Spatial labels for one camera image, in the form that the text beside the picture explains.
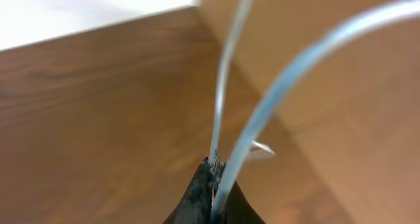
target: curved cable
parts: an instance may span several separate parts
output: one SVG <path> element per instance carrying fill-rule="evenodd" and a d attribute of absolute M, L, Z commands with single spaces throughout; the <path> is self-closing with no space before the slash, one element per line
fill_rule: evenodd
<path fill-rule="evenodd" d="M 249 152 L 252 140 L 259 135 L 270 119 L 275 107 L 287 95 L 289 89 L 316 63 L 345 43 L 382 26 L 414 17 L 420 17 L 420 0 L 399 0 L 363 12 L 339 25 L 321 41 L 304 50 L 295 60 L 287 65 L 267 91 L 264 99 L 253 111 L 236 142 L 220 181 L 211 210 L 212 221 L 217 219 L 217 216 L 223 209 L 243 161 Z"/>
<path fill-rule="evenodd" d="M 253 0 L 240 0 L 236 11 L 230 33 L 222 50 L 222 56 L 219 62 L 216 85 L 216 101 L 215 101 L 215 118 L 213 122 L 213 134 L 211 136 L 210 146 L 210 164 L 214 165 L 217 154 L 217 145 L 219 143 L 219 135 L 221 132 L 224 95 L 226 93 L 226 85 L 229 77 L 230 63 L 234 55 L 236 43 L 242 32 L 243 23 L 245 22 L 249 11 L 251 10 Z"/>

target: light blue cable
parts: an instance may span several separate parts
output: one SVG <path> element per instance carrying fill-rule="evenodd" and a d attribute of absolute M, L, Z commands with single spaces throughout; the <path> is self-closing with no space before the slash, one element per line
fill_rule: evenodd
<path fill-rule="evenodd" d="M 249 152 L 251 142 L 263 130 L 274 109 L 284 99 L 291 87 L 316 63 L 345 43 L 376 30 L 381 26 L 414 17 L 420 17 L 420 0 L 399 0 L 363 12 L 347 20 L 344 24 L 339 25 L 321 39 L 321 41 L 307 48 L 294 61 L 287 65 L 267 91 L 264 99 L 252 113 L 236 142 L 228 165 L 224 170 L 211 210 L 212 222 L 217 219 L 217 216 L 223 210 L 230 190 Z"/>

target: thin white wire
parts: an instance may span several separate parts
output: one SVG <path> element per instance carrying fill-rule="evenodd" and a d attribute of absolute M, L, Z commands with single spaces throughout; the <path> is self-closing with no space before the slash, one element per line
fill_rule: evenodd
<path fill-rule="evenodd" d="M 414 17 L 420 17 L 420 0 L 399 0 L 363 12 L 339 25 L 321 41 L 307 48 L 287 65 L 254 110 L 236 142 L 220 181 L 219 190 L 211 210 L 211 221 L 215 221 L 221 213 L 242 164 L 249 153 L 251 142 L 264 128 L 275 107 L 284 99 L 289 89 L 316 63 L 345 43 L 382 26 Z"/>
<path fill-rule="evenodd" d="M 213 122 L 213 135 L 211 137 L 210 146 L 210 164 L 212 165 L 215 163 L 216 156 L 218 156 L 217 145 L 219 143 L 219 135 L 221 132 L 224 95 L 226 93 L 230 63 L 232 62 L 236 43 L 238 42 L 242 32 L 243 23 L 247 18 L 249 10 L 251 10 L 252 2 L 253 0 L 240 0 L 240 4 L 238 5 L 228 39 L 223 47 L 222 57 L 219 62 L 216 86 L 215 118 Z"/>

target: white wire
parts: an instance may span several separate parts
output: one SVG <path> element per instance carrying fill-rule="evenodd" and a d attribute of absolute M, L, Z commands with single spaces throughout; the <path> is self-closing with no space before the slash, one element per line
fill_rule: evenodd
<path fill-rule="evenodd" d="M 332 53 L 345 43 L 376 30 L 381 26 L 420 16 L 420 0 L 399 0 L 376 9 L 363 12 L 347 20 L 321 41 L 303 51 L 294 61 L 287 65 L 277 77 L 264 99 L 251 115 L 247 125 L 241 132 L 235 148 L 223 173 L 211 210 L 211 221 L 215 221 L 221 213 L 230 190 L 240 172 L 251 142 L 258 136 L 270 119 L 277 104 L 287 95 L 289 89 L 323 57 Z"/>
<path fill-rule="evenodd" d="M 236 15 L 230 28 L 230 34 L 222 50 L 222 56 L 219 62 L 216 85 L 216 101 L 215 101 L 215 118 L 213 122 L 213 135 L 211 137 L 210 146 L 210 164 L 215 163 L 217 154 L 217 145 L 219 143 L 219 135 L 221 132 L 224 95 L 226 93 L 226 85 L 229 77 L 230 63 L 234 55 L 236 43 L 242 32 L 243 23 L 245 22 L 249 10 L 251 10 L 253 0 L 240 0 Z"/>

